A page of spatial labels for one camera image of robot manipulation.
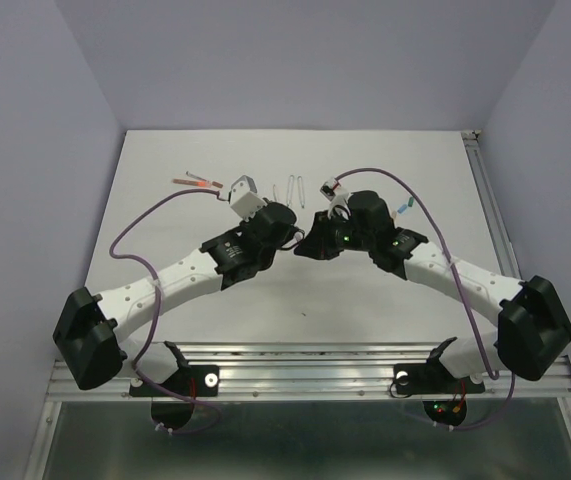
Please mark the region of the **blue marker pen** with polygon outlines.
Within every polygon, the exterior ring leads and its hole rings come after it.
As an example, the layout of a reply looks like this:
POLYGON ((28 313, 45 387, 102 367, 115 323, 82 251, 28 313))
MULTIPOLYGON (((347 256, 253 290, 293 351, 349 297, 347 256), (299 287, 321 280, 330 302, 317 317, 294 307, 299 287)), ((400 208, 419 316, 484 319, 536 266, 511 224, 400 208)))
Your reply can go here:
POLYGON ((295 182, 296 182, 296 177, 294 175, 290 175, 288 177, 287 190, 286 190, 286 204, 287 204, 287 206, 290 206, 292 204, 295 182))

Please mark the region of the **tan orange highlighter pen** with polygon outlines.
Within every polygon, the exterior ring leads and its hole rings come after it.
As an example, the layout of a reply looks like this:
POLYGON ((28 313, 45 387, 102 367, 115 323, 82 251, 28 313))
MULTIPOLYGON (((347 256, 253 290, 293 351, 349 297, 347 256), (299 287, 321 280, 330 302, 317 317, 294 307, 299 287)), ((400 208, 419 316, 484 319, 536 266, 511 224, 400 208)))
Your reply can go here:
POLYGON ((182 178, 174 178, 171 180, 173 184, 182 185, 182 186, 189 186, 194 188, 212 188, 213 184, 208 181, 202 180, 189 180, 189 179, 182 179, 182 178))

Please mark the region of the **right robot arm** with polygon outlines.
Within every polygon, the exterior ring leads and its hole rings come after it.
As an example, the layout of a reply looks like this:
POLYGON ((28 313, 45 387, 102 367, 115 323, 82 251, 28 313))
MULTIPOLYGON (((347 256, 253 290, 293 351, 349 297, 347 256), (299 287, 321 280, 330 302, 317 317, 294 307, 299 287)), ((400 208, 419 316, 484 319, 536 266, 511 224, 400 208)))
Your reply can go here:
POLYGON ((419 376, 437 390, 485 371, 538 381, 571 342, 571 322, 549 280, 505 277, 446 254, 424 235, 396 226, 373 191, 317 212, 294 253, 329 261, 344 251, 365 252, 384 272, 458 300, 491 323, 491 333, 474 330, 432 350, 419 376))

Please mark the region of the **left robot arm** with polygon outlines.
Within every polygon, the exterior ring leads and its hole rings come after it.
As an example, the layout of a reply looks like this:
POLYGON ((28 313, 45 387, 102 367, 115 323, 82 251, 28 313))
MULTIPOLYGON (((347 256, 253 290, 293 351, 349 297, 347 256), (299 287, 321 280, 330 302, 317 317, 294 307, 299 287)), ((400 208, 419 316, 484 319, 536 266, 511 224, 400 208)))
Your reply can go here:
POLYGON ((271 267, 276 252, 294 238, 296 215, 269 203, 238 227, 192 251, 156 274, 120 288, 71 293, 53 340, 76 385, 91 390, 116 377, 147 378, 164 393, 180 392, 188 371, 175 346, 133 339, 146 324, 200 296, 249 280, 271 267))

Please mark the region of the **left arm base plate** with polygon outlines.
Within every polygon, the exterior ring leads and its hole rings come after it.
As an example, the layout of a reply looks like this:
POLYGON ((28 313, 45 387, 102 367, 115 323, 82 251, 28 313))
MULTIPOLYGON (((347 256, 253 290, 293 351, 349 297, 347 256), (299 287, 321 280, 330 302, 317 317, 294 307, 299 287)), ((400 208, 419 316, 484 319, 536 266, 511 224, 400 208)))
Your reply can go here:
MULTIPOLYGON (((218 395, 219 380, 218 365, 192 365, 176 371, 161 386, 181 396, 213 398, 218 395)), ((129 395, 133 398, 170 397, 170 394, 161 392, 145 382, 139 386, 131 384, 129 395)))

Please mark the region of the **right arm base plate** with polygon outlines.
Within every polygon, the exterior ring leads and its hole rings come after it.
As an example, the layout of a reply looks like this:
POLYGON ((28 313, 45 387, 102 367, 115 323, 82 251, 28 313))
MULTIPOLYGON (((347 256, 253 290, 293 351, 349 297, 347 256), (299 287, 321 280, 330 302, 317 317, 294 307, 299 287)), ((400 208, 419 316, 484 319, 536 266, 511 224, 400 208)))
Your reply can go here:
POLYGON ((394 366, 393 385, 403 397, 413 395, 481 394, 483 382, 474 383, 470 377, 456 379, 443 367, 427 363, 401 363, 394 366))

